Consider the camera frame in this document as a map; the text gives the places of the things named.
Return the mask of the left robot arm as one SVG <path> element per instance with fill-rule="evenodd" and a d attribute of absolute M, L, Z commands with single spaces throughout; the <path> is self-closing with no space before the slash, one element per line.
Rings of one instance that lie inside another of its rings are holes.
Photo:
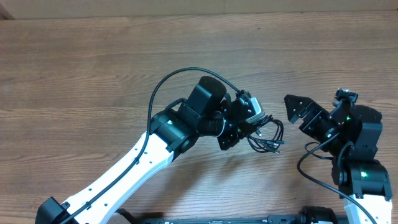
<path fill-rule="evenodd" d="M 107 223 L 116 210 L 149 178 L 166 168 L 201 136 L 214 136 L 226 150 L 242 138 L 243 125 L 264 111 L 256 98 L 240 90 L 232 101 L 225 86 L 204 76 L 187 99 L 178 99 L 150 119 L 134 147 L 99 179 L 63 203 L 47 199 L 36 223 Z"/>

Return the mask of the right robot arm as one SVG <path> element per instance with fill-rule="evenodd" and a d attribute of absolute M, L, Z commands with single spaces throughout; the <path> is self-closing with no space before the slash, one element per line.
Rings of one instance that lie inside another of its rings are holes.
<path fill-rule="evenodd" d="M 285 96 L 288 120 L 295 123 L 302 119 L 301 132 L 318 142 L 298 163 L 317 150 L 330 153 L 334 186 L 305 172 L 302 175 L 340 196 L 349 223 L 391 223 L 391 182 L 387 169 L 375 158 L 382 114 L 357 105 L 357 99 L 357 93 L 339 89 L 334 109 L 327 111 L 311 98 Z"/>

